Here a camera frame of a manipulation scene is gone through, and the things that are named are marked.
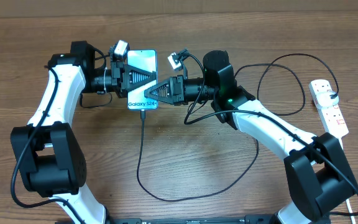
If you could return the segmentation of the blue Galaxy smartphone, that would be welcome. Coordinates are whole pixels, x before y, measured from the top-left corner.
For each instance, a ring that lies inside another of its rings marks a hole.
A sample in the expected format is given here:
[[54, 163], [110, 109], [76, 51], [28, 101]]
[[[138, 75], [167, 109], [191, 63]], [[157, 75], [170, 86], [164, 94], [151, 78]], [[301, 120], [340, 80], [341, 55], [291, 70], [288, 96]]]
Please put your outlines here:
[[130, 50], [127, 64], [130, 70], [130, 84], [133, 90], [127, 94], [129, 110], [155, 110], [158, 101], [145, 97], [144, 91], [157, 84], [157, 53], [154, 49]]

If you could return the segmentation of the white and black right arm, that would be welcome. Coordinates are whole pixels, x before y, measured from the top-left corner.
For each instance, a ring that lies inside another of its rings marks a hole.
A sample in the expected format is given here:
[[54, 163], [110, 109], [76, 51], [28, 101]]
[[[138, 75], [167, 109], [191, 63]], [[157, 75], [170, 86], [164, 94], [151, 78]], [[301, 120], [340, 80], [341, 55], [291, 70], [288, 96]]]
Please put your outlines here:
[[303, 131], [266, 109], [237, 84], [227, 52], [208, 52], [200, 64], [202, 77], [170, 77], [144, 95], [171, 105], [210, 102], [220, 122], [252, 136], [284, 162], [291, 202], [270, 215], [270, 223], [327, 223], [338, 205], [358, 195], [357, 181], [336, 136]]

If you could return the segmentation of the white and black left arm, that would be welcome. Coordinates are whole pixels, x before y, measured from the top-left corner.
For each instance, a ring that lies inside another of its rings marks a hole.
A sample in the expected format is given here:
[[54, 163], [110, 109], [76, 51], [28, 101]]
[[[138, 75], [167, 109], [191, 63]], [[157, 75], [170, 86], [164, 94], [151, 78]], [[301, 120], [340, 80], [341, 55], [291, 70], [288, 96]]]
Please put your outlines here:
[[154, 110], [143, 91], [157, 81], [157, 53], [132, 50], [123, 40], [108, 54], [87, 41], [48, 61], [48, 84], [35, 114], [11, 132], [16, 158], [12, 178], [20, 177], [42, 205], [56, 203], [72, 223], [112, 223], [108, 209], [86, 184], [86, 159], [72, 130], [75, 108], [85, 93], [116, 94], [130, 110]]

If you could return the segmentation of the white charger plug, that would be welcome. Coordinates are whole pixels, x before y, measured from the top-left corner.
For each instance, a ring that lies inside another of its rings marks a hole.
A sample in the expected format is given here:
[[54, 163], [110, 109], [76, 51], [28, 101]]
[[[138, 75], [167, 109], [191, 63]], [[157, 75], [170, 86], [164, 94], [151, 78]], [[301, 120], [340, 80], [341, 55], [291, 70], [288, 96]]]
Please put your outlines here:
[[314, 98], [317, 109], [329, 108], [339, 103], [338, 94], [334, 91], [317, 92]]

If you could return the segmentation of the white power strip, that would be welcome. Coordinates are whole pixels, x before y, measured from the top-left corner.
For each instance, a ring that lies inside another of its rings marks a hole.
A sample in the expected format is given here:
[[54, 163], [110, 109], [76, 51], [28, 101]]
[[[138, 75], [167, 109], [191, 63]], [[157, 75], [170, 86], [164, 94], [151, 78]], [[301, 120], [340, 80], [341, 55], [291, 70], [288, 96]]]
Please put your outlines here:
[[[313, 80], [309, 84], [311, 96], [314, 98], [317, 92], [333, 91], [330, 83], [327, 80]], [[349, 133], [344, 117], [341, 113], [339, 103], [329, 108], [317, 109], [319, 117], [323, 124], [324, 130], [339, 140]]]

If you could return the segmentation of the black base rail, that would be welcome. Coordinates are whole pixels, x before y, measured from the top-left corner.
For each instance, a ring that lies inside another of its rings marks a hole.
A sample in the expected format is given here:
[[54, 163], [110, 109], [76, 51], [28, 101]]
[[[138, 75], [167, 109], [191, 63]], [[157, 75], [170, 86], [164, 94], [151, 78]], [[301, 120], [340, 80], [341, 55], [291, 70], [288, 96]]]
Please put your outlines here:
[[279, 224], [276, 215], [258, 214], [246, 215], [245, 217], [219, 217], [219, 218], [190, 218], [190, 219], [154, 219], [141, 220], [140, 218], [111, 218], [107, 224]]

